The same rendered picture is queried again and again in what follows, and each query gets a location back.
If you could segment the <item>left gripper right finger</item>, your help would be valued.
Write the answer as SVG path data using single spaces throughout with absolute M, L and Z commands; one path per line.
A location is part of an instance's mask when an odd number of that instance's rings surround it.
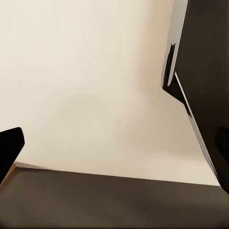
M 229 128 L 218 127 L 214 144 L 229 164 Z

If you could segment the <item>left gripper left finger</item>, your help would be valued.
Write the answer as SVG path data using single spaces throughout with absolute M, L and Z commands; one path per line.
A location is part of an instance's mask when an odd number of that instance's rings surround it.
M 0 132 L 0 184 L 25 145 L 21 127 Z

